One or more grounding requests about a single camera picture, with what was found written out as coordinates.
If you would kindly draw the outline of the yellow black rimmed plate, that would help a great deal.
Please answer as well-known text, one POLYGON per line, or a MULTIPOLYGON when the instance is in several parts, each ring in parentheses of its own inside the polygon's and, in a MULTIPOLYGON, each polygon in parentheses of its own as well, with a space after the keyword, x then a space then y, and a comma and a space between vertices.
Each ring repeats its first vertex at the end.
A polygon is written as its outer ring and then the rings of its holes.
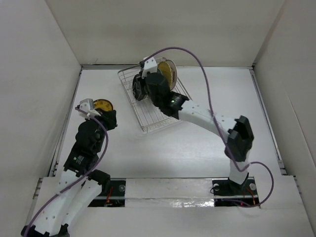
POLYGON ((112 103, 106 99, 98 99, 94 101, 94 107, 96 109, 102 109, 103 111, 112 111, 114 109, 112 103))

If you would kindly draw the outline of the yellow woven bamboo plate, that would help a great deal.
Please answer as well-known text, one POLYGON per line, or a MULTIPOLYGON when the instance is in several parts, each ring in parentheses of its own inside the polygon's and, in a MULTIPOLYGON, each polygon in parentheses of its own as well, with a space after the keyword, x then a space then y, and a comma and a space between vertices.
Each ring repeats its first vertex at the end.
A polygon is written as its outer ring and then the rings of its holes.
POLYGON ((165 78, 167 79, 169 87, 171 87, 171 84, 172 84, 172 70, 171 70, 170 65, 167 62, 165 62, 165 61, 161 61, 158 64, 158 69, 161 71, 161 74, 163 76, 165 76, 165 78))

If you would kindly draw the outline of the cream plate plum blossom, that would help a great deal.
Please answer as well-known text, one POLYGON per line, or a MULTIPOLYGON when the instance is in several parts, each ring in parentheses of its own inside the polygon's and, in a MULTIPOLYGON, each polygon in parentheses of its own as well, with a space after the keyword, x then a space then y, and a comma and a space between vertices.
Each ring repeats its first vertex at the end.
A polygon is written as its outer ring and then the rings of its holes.
POLYGON ((146 98, 146 93, 142 84, 142 78, 139 74, 135 75, 132 82, 133 96, 137 101, 142 101, 146 98))

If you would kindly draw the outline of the white plate red characters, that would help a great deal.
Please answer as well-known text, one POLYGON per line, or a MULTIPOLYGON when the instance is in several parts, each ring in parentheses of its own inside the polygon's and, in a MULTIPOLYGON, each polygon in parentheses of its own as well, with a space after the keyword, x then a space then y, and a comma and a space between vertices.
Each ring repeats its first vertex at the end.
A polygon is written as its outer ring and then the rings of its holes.
POLYGON ((175 63, 172 60, 167 59, 166 62, 171 68, 171 75, 172 75, 172 77, 171 77, 170 89, 173 90, 174 87, 176 86, 177 79, 178 79, 178 77, 177 77, 177 68, 176 68, 175 63))

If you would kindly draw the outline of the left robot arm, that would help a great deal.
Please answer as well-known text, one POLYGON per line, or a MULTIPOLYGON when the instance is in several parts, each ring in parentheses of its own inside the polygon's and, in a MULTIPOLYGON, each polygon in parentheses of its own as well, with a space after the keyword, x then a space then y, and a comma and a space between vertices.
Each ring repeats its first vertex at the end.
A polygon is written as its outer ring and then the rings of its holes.
POLYGON ((108 146, 108 131, 117 126, 116 111, 83 114, 75 143, 51 197, 21 231, 23 237, 68 237, 79 216, 98 196, 110 191, 110 175, 97 170, 108 146))

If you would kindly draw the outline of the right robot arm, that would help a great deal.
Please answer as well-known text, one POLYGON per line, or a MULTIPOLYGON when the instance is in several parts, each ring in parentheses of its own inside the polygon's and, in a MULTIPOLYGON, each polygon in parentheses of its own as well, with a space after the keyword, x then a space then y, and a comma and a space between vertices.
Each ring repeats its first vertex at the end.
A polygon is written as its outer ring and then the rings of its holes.
POLYGON ((248 153, 254 135, 247 117, 226 118, 200 106, 187 96, 171 91, 167 79, 159 73, 149 73, 141 82, 154 106, 166 116, 193 123, 219 136, 225 145, 225 155, 230 159, 228 188, 240 194, 248 178, 248 153))

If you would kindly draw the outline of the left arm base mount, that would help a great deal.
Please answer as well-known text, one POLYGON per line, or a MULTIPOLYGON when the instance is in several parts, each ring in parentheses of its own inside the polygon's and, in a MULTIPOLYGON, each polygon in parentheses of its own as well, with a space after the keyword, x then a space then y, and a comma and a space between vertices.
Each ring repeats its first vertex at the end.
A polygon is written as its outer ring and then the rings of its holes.
POLYGON ((125 207, 126 180, 111 180, 107 191, 97 196, 88 207, 125 207))

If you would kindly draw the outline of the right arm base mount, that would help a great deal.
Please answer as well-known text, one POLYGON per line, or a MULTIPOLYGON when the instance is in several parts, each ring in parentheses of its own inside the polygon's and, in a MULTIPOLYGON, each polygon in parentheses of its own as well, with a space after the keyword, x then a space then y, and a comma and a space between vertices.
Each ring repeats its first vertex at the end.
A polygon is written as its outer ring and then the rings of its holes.
POLYGON ((254 206, 259 203, 253 177, 238 185, 228 179, 213 179, 210 192, 214 195, 215 207, 254 206))

